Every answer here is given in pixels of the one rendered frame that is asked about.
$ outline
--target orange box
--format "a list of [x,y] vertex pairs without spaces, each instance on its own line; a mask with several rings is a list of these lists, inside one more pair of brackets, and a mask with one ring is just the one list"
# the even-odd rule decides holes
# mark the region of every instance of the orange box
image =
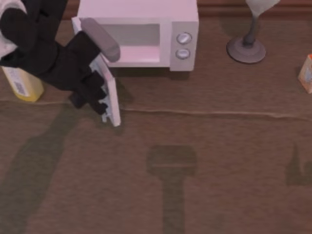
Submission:
[[309,94],[312,93],[312,54],[308,55],[299,74],[299,80]]

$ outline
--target wooden plank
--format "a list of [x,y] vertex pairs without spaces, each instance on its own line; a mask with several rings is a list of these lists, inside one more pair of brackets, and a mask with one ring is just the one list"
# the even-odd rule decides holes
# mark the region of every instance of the wooden plank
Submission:
[[[77,15],[79,0],[69,0],[64,20]],[[250,10],[245,0],[198,0],[201,17],[250,17]],[[277,19],[312,19],[312,0],[281,0],[263,17]]]

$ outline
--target lamp base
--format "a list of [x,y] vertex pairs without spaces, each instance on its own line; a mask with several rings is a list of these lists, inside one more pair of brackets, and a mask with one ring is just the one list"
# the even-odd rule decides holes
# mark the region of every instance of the lamp base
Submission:
[[233,38],[227,44],[227,52],[235,61],[253,64],[262,61],[267,53],[264,45],[256,40],[253,46],[244,46],[243,38]]

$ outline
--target table lamp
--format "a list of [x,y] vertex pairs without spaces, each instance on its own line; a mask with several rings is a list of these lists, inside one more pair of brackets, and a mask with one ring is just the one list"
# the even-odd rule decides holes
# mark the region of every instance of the table lamp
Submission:
[[253,19],[249,33],[243,38],[233,38],[227,44],[227,52],[231,58],[242,63],[258,63],[266,55],[264,45],[255,38],[259,16],[279,3],[280,0],[246,0]]

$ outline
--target microwave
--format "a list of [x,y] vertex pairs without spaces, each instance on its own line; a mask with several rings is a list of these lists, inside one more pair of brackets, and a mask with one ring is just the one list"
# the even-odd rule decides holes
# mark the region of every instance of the microwave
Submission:
[[119,44],[120,58],[108,67],[194,69],[199,30],[196,0],[80,0],[72,18],[93,18]]

